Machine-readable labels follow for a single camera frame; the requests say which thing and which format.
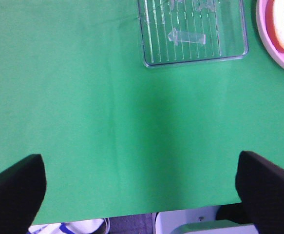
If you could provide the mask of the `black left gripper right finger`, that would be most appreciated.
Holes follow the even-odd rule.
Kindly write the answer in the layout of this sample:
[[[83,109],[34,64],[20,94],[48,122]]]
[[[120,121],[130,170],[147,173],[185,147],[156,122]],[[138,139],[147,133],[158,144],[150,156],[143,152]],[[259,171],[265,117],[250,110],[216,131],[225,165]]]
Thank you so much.
[[[235,187],[258,233],[284,234],[284,169],[252,151],[242,151]]]

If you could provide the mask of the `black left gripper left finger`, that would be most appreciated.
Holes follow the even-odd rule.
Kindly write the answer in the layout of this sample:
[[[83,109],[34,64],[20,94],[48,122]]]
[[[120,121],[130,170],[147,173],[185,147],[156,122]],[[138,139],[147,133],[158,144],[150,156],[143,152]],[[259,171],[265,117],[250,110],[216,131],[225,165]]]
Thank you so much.
[[[25,234],[46,193],[40,154],[29,155],[0,173],[0,234]]]

